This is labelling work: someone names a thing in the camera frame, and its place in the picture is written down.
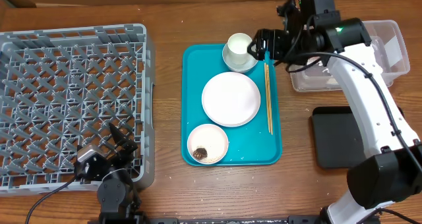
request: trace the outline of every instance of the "gray plastic rack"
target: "gray plastic rack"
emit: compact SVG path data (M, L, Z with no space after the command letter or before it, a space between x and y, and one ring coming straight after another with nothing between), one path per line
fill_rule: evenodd
M5 32L0 45L0 196L61 186L77 146L110 154L108 123L139 143L129 169L137 187L152 184L155 49L143 25Z

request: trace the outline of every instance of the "cup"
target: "cup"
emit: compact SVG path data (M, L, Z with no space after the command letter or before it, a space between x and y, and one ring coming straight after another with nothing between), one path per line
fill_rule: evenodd
M246 63L249 59L247 48L251 42L251 37L244 33L236 33L230 36L229 41L227 42L227 46L229 48L229 60L236 65Z

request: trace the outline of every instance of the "transparent container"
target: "transparent container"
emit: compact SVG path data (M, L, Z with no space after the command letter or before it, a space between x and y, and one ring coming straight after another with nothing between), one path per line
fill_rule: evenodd
M372 39L375 59L383 69L381 76L386 85L391 86L394 79L410 71L402 33L393 20L370 20L363 23ZM291 73L290 77L293 88L298 92L341 90L336 79L321 64L303 72Z

